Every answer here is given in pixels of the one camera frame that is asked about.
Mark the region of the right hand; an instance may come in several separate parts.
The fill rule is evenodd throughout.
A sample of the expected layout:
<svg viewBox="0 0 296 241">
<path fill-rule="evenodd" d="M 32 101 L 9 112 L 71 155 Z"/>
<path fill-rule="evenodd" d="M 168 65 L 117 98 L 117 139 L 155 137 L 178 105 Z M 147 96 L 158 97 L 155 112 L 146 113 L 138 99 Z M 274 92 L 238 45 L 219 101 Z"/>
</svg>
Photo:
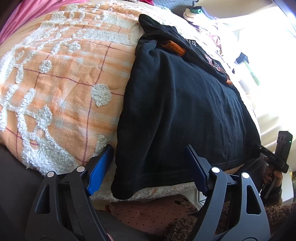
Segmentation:
<svg viewBox="0 0 296 241">
<path fill-rule="evenodd" d="M 262 202 L 264 206 L 275 206 L 282 204 L 282 180 L 283 173 L 279 170 L 276 170 L 273 165 L 267 164 L 269 158 L 263 156 L 263 168 L 261 171 L 262 186 L 270 186 L 273 184 L 271 191 L 267 198 L 262 197 Z"/>
</svg>

